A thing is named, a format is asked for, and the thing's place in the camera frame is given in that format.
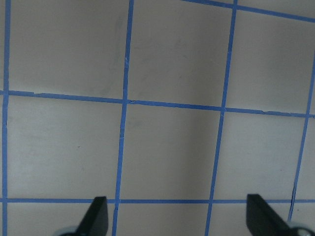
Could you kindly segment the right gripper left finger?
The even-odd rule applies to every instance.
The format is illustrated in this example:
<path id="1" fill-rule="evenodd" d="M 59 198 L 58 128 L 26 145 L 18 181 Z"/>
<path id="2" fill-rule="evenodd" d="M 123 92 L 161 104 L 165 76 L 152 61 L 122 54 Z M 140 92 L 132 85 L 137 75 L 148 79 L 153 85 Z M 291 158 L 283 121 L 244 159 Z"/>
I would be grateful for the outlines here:
<path id="1" fill-rule="evenodd" d="M 106 236 L 108 224 L 107 198 L 95 197 L 74 235 Z"/>

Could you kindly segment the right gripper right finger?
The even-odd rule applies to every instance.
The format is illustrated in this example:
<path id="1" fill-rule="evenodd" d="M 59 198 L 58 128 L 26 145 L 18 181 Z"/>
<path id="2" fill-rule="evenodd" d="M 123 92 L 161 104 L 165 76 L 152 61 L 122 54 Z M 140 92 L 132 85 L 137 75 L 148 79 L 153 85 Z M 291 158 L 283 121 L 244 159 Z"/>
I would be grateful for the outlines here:
<path id="1" fill-rule="evenodd" d="M 294 236 L 295 230 L 259 194 L 248 194 L 246 225 L 252 236 Z"/>

